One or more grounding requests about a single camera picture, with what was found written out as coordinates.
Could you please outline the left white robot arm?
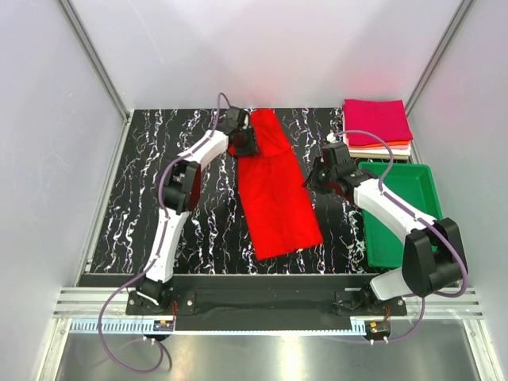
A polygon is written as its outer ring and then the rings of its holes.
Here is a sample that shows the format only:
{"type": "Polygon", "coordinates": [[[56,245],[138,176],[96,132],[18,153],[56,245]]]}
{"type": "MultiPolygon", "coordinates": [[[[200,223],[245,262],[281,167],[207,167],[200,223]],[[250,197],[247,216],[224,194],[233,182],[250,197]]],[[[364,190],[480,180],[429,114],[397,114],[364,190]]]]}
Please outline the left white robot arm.
{"type": "Polygon", "coordinates": [[[171,159],[160,176],[156,235],[135,288],[154,314],[163,314],[171,306],[176,249],[183,227],[201,196],[202,170],[230,148],[236,157],[260,154],[251,114],[235,106],[230,106],[222,121],[214,122],[194,145],[171,159]]]}

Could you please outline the red t shirt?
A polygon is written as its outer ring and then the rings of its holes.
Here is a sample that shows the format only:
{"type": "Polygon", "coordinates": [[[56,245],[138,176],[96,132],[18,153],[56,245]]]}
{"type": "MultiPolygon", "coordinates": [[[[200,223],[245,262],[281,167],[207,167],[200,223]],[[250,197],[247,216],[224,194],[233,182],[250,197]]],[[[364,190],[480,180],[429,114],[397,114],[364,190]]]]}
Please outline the red t shirt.
{"type": "Polygon", "coordinates": [[[260,153],[237,158],[237,185],[256,258],[322,244],[297,157],[275,112],[256,110],[251,123],[260,153]]]}

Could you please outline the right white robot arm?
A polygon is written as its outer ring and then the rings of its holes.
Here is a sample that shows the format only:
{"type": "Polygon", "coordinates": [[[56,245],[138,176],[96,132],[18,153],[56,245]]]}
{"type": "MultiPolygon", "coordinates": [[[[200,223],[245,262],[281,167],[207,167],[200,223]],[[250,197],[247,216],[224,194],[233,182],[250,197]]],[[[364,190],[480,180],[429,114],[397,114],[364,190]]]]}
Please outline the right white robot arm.
{"type": "Polygon", "coordinates": [[[462,283],[455,297],[467,289],[468,267],[459,226],[450,218],[438,220],[411,206],[385,185],[383,176],[358,168],[346,144],[323,146],[303,186],[348,199],[402,243],[401,267],[372,278],[360,295],[360,305],[368,314],[381,313],[393,298],[443,295],[452,283],[462,283]]]}

